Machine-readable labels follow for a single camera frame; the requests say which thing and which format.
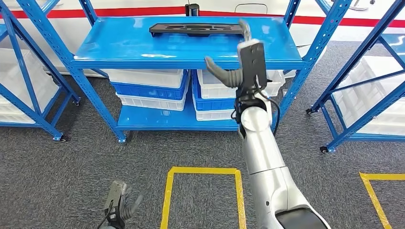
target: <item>black cable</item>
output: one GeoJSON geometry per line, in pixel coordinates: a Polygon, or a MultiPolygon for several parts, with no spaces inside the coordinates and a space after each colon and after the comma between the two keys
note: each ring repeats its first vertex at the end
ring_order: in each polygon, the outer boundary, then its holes
{"type": "Polygon", "coordinates": [[[277,108],[277,120],[276,120],[276,125],[274,127],[274,131],[273,131],[273,135],[276,136],[277,130],[278,130],[278,124],[280,122],[280,106],[273,100],[268,98],[267,96],[265,96],[262,93],[262,89],[259,87],[259,85],[257,84],[257,80],[255,80],[255,87],[257,89],[257,92],[264,98],[266,98],[268,101],[270,101],[272,104],[274,104],[274,106],[276,106],[277,108]]]}
{"type": "Polygon", "coordinates": [[[262,93],[262,91],[258,91],[258,92],[259,92],[259,94],[260,94],[261,96],[263,96],[264,98],[266,98],[268,101],[270,101],[272,104],[274,104],[274,106],[276,106],[276,108],[277,108],[277,120],[276,120],[276,125],[275,125],[274,131],[273,131],[273,135],[276,136],[277,129],[278,129],[278,123],[280,122],[280,106],[279,106],[273,99],[270,99],[270,98],[266,97],[266,96],[262,93]]]}
{"type": "Polygon", "coordinates": [[[110,206],[108,207],[106,216],[104,217],[103,221],[101,221],[100,224],[96,227],[96,229],[100,229],[100,227],[103,225],[104,221],[107,219],[108,215],[110,214],[111,209],[113,209],[113,204],[114,204],[114,201],[112,200],[110,203],[110,206]]]}

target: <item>blue plastic crate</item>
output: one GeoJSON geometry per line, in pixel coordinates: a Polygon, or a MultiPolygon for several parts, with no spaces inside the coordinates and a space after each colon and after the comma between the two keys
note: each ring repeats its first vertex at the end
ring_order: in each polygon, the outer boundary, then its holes
{"type": "Polygon", "coordinates": [[[148,86],[131,83],[117,83],[111,82],[117,94],[141,96],[159,99],[181,100],[183,98],[184,90],[187,82],[187,70],[183,71],[183,78],[181,80],[180,88],[148,86]]]}
{"type": "Polygon", "coordinates": [[[230,110],[234,108],[235,99],[202,99],[197,71],[192,70],[192,93],[197,111],[230,110]]]}

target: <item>black plastic tray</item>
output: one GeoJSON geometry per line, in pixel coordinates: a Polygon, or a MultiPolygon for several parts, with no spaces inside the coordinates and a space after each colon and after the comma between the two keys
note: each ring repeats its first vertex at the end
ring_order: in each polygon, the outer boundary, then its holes
{"type": "Polygon", "coordinates": [[[163,33],[186,33],[189,36],[209,36],[211,34],[239,34],[244,31],[239,24],[224,23],[157,23],[149,28],[152,37],[163,33]]]}

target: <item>gray carpet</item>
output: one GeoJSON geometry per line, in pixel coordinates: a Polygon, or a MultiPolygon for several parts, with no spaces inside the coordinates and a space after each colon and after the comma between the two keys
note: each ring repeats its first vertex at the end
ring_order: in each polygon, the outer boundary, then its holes
{"type": "MultiPolygon", "coordinates": [[[[405,173],[405,145],[350,142],[336,153],[321,154],[319,147],[331,140],[326,122],[322,114],[304,112],[358,45],[328,45],[280,124],[276,139],[296,184],[332,228],[381,229],[359,172],[405,173]]],[[[387,55],[379,46],[371,54],[387,55]]],[[[108,80],[90,81],[117,118],[120,101],[108,80]]],[[[119,144],[84,96],[80,107],[68,105],[57,128],[70,137],[68,142],[54,142],[41,129],[1,128],[0,228],[94,228],[103,217],[102,207],[114,179],[130,184],[135,195],[145,194],[127,228],[159,228],[166,176],[172,166],[241,170],[247,228],[255,228],[237,133],[131,132],[129,141],[119,144]]],[[[404,181],[373,181],[372,185],[393,228],[404,228],[404,181]]],[[[169,228],[238,228],[234,178],[177,174],[169,228]]]]}

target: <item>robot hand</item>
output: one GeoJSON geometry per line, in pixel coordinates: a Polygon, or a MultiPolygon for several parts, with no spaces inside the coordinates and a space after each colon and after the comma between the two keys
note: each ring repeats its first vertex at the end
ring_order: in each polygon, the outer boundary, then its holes
{"type": "Polygon", "coordinates": [[[104,221],[108,220],[108,227],[103,229],[124,229],[125,221],[133,216],[135,210],[139,207],[143,196],[139,195],[134,204],[128,202],[130,188],[121,181],[114,181],[111,184],[110,192],[104,205],[105,218],[98,225],[101,227],[104,221]]]}

